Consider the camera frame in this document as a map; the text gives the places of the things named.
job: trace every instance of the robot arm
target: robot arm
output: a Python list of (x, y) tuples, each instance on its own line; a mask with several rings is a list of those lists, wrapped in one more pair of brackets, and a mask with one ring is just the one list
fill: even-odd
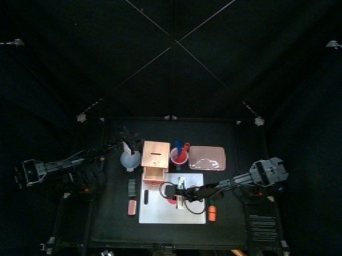
[(233, 189), (244, 184), (255, 184), (261, 187), (272, 186), (276, 182), (287, 179), (288, 173), (284, 170), (281, 160), (273, 157), (268, 160), (259, 160), (252, 163), (248, 173), (235, 176), (232, 179), (205, 184), (200, 187), (181, 188), (178, 185), (165, 187), (165, 196), (182, 196), (188, 202), (210, 198), (220, 192)]

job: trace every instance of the red object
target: red object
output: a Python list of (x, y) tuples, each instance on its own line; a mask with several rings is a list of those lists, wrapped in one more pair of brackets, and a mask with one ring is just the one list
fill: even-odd
[(213, 205), (208, 207), (208, 221), (216, 221), (216, 207)]
[(134, 215), (136, 210), (136, 200), (129, 200), (128, 202), (128, 215)]
[(176, 163), (182, 163), (184, 160), (186, 159), (188, 148), (189, 148), (189, 143), (185, 143), (184, 146), (182, 146), (181, 153), (180, 153), (178, 157), (174, 159)]

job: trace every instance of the orange object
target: orange object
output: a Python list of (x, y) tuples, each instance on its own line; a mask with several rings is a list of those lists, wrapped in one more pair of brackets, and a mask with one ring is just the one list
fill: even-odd
[(210, 205), (208, 207), (208, 221), (216, 221), (216, 207)]

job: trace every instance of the wooden box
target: wooden box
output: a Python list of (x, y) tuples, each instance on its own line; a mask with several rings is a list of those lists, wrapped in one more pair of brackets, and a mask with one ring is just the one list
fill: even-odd
[(144, 167), (142, 181), (162, 183), (164, 172), (168, 172), (169, 143), (145, 141), (142, 148), (141, 166)]

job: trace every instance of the black enclosure wall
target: black enclosure wall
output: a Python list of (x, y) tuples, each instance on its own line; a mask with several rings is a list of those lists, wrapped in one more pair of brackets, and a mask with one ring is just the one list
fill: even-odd
[(0, 43), (25, 43), (0, 44), (0, 251), (45, 241), (56, 210), (53, 196), (15, 190), (10, 168), (68, 156), (86, 110), (94, 119), (260, 116), (269, 153), (289, 173), (280, 212), (291, 250), (340, 253), (342, 49), (325, 47), (342, 42), (339, 1), (0, 7)]

